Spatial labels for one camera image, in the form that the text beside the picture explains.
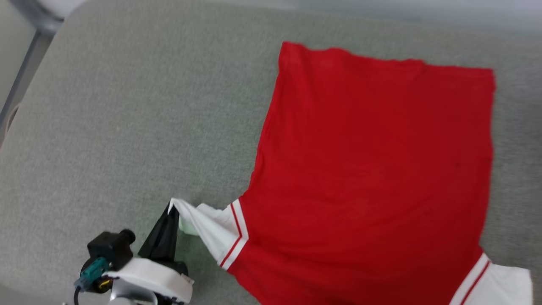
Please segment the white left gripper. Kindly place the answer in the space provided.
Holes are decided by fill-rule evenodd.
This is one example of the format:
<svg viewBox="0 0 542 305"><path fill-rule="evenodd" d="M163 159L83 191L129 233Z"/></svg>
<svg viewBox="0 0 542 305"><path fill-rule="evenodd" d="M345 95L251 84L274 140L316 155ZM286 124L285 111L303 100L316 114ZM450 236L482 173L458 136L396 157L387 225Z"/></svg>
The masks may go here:
<svg viewBox="0 0 542 305"><path fill-rule="evenodd" d="M138 255L117 272L105 272L113 279L109 305L157 305L159 301L186 305L192 299L193 280L150 259L174 261L179 214L165 208L144 241Z"/></svg>

